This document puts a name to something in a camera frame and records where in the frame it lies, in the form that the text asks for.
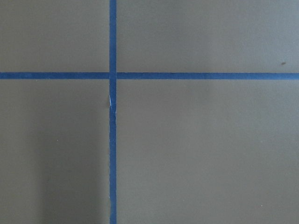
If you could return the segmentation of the long vertical blue tape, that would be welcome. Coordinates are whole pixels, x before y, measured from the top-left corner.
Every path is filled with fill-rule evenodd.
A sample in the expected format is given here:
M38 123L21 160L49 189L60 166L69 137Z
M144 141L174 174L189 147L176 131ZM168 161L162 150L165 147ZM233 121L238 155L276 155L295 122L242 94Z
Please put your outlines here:
M117 223L117 187L116 187L116 86L117 86L117 50L116 50L117 1L109 1L109 198L110 223Z

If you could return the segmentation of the long horizontal blue tape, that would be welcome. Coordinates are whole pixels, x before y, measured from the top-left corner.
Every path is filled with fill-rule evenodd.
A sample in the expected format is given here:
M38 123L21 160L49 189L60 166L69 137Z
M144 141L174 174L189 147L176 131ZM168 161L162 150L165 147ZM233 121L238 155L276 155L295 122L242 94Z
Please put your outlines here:
M298 73L1 72L1 79L298 80Z

